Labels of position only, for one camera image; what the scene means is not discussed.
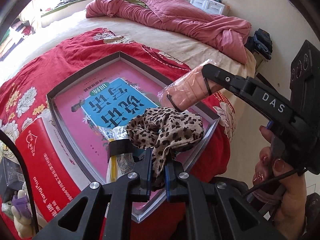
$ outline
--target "black box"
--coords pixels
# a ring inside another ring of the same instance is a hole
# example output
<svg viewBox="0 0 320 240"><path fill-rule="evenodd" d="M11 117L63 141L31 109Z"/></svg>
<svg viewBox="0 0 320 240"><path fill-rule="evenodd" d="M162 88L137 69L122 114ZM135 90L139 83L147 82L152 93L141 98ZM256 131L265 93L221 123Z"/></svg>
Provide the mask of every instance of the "black box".
<svg viewBox="0 0 320 240"><path fill-rule="evenodd" d="M0 196L3 203L12 200L14 192L22 189L23 183L20 165L3 157L0 163Z"/></svg>

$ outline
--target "black strap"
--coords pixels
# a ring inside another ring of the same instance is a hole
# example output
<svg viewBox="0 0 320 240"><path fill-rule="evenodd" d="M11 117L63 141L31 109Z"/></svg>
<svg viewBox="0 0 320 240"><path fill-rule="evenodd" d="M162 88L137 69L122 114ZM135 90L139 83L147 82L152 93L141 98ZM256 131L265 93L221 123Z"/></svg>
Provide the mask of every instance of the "black strap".
<svg viewBox="0 0 320 240"><path fill-rule="evenodd" d="M135 147L129 139L115 140L108 145L108 163L112 156L134 153L137 147Z"/></svg>
<svg viewBox="0 0 320 240"><path fill-rule="evenodd" d="M211 96L211 95L212 95L212 92L211 92L211 90L210 90L209 83L208 83L208 80L207 80L206 78L204 78L204 83L205 83L205 86L207 87L209 96Z"/></svg>
<svg viewBox="0 0 320 240"><path fill-rule="evenodd" d="M168 100L170 101L170 103L172 104L172 106L174 107L174 109L176 109L178 112L182 112L177 106L176 104L172 101L172 97L171 95L167 95Z"/></svg>

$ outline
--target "purple object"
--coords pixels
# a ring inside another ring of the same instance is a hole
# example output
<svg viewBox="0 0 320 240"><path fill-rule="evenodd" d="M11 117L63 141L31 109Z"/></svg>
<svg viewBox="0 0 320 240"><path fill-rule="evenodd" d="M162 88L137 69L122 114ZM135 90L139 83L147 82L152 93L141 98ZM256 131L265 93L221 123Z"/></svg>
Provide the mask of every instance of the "purple object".
<svg viewBox="0 0 320 240"><path fill-rule="evenodd" d="M12 205L16 207L20 215L24 216L25 218L32 218L31 213L28 209L27 203L29 203L28 197L24 196L22 198L18 198L17 195L13 196Z"/></svg>

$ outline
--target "drawer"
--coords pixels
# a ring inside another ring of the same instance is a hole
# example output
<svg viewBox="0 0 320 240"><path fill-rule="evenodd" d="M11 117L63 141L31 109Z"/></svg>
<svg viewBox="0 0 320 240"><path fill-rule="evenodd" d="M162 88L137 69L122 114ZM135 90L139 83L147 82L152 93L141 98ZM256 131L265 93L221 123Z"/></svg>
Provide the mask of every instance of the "drawer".
<svg viewBox="0 0 320 240"><path fill-rule="evenodd" d="M221 14L223 11L223 5L215 2L209 2L205 8L205 11L211 14Z"/></svg>
<svg viewBox="0 0 320 240"><path fill-rule="evenodd" d="M207 0L191 0L191 4L204 10L207 5Z"/></svg>

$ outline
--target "white cabinet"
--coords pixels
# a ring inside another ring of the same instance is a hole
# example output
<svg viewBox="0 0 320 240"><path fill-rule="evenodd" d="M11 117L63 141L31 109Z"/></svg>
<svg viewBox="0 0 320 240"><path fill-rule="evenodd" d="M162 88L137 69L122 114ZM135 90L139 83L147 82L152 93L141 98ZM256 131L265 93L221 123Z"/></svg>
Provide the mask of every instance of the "white cabinet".
<svg viewBox="0 0 320 240"><path fill-rule="evenodd" d="M222 14L227 16L229 7L214 0L190 0L190 3L209 14Z"/></svg>
<svg viewBox="0 0 320 240"><path fill-rule="evenodd" d="M206 0L191 0L190 3L192 3L194 6L200 8L201 10L205 10L205 6L207 4Z"/></svg>

